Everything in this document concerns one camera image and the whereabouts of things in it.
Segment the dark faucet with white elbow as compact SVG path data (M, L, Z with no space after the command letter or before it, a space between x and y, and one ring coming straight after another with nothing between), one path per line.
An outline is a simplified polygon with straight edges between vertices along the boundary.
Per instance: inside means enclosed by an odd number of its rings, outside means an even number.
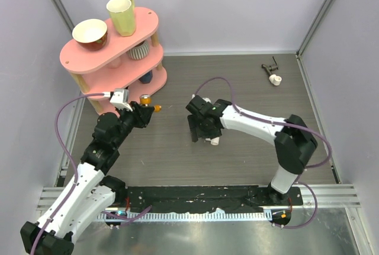
M272 59L273 59L274 64L272 65L261 64L261 68L268 75L268 80L270 81L270 83L273 84L274 86L279 86L282 82L282 77L274 73L274 71L279 69L279 65L274 56L272 56Z

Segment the orange faucet with chrome knob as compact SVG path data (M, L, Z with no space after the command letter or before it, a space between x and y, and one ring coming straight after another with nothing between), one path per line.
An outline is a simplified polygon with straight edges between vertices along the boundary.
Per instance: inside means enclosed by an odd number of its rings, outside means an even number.
M141 106L147 106L147 107L152 106L152 107L154 107L154 112L160 112L162 109L162 107L160 105L152 105L152 98L148 94L141 95L139 98L139 101L140 101Z

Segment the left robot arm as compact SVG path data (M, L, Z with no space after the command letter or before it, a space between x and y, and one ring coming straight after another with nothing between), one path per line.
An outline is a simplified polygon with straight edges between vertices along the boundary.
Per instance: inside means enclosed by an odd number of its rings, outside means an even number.
M107 173L132 129L145 128L155 111L134 101L130 105L131 110L98 117L73 178L45 214L22 226L20 234L28 254L72 254L81 234L104 209L125 203L126 184Z

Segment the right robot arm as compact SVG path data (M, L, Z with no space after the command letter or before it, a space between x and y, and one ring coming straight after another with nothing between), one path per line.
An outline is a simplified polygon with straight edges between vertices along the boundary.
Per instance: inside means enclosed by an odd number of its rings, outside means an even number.
M191 139L203 139L217 146L222 130L240 131L260 138L275 147L278 170L275 173L267 196L270 202L279 205L289 197L289 190L300 176L318 143L297 115L276 118L247 111L223 99L211 103L208 98L194 95L186 106Z

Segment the white PVC elbow fitting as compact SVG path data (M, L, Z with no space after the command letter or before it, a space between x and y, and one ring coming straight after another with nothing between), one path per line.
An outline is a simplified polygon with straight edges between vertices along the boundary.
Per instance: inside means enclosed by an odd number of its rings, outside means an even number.
M219 137L216 137L216 138L206 138L206 141L208 141L212 146L218 146L220 138Z

